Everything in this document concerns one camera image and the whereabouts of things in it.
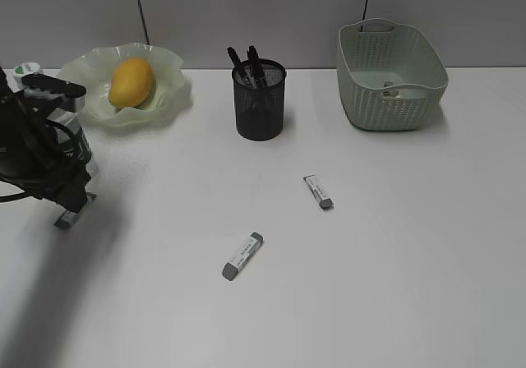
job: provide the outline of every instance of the wall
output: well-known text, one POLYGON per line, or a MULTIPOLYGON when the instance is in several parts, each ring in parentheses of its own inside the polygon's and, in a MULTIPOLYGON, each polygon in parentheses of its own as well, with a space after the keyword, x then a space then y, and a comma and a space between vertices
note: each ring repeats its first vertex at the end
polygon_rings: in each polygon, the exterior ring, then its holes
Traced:
POLYGON ((365 0, 142 0, 152 44, 187 67, 225 68, 228 46, 286 67, 333 67, 338 28, 362 17, 365 0))
POLYGON ((526 0, 371 0, 369 17, 415 25, 448 67, 526 66, 526 0))
POLYGON ((0 0, 0 64, 61 67, 92 48, 144 42, 136 0, 0 0))
MULTIPOLYGON (((255 44, 286 67, 334 67, 337 30, 365 0, 141 0, 150 42, 185 67, 230 67, 255 44)), ((0 0, 0 63, 60 67, 92 48, 145 42, 137 0, 0 0)), ((371 0, 368 17, 420 28, 449 67, 526 66, 526 0, 371 0)))

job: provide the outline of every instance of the white table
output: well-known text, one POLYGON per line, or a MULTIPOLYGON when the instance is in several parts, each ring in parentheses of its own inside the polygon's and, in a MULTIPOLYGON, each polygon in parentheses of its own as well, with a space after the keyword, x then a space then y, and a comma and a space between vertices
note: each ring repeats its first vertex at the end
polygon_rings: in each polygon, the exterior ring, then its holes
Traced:
POLYGON ((422 131, 354 129, 335 71, 307 70, 269 142, 235 131, 229 71, 186 71, 162 131, 88 129, 99 199, 73 231, 0 208, 0 368, 526 366, 526 69, 449 73, 422 131))

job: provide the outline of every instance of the black mesh pen holder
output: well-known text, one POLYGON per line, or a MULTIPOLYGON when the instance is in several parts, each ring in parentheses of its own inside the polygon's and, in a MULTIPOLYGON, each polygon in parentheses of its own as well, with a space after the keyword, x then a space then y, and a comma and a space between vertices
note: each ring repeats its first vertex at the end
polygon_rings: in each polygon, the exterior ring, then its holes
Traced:
MULTIPOLYGON (((287 72, 277 62, 265 59, 260 62, 266 87, 243 79, 237 68, 232 70, 236 128, 239 135, 248 140, 271 140, 283 130, 287 72)), ((250 71, 249 66, 250 62, 246 61, 239 68, 250 71)))

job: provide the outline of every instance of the bottle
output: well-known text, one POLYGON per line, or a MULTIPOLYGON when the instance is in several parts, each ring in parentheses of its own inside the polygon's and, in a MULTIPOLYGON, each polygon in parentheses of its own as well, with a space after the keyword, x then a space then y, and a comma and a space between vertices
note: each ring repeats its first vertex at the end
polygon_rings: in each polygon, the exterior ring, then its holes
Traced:
MULTIPOLYGON (((85 138, 82 126, 79 123, 79 119, 75 113, 64 111, 62 109, 55 109, 48 117, 49 120, 53 120, 59 124, 62 124, 68 128, 73 135, 76 137, 76 141, 79 145, 78 158, 85 164, 86 171, 91 177, 94 177, 99 171, 97 163, 95 162, 93 152, 91 151, 88 140, 85 138)), ((70 137, 62 130, 56 129, 58 138, 58 147, 66 155, 72 156, 74 149, 74 142, 70 137)))
POLYGON ((25 88, 22 83, 22 78, 29 74, 44 74, 42 67, 37 62, 23 62, 22 64, 13 68, 13 78, 20 90, 25 88))

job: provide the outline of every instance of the mango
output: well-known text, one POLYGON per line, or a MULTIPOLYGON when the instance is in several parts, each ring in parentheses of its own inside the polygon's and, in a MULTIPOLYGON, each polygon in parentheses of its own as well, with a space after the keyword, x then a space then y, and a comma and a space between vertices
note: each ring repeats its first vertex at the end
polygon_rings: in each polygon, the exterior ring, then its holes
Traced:
POLYGON ((117 108, 141 105, 150 93, 153 75, 144 58, 128 58, 113 70, 109 102, 117 108))

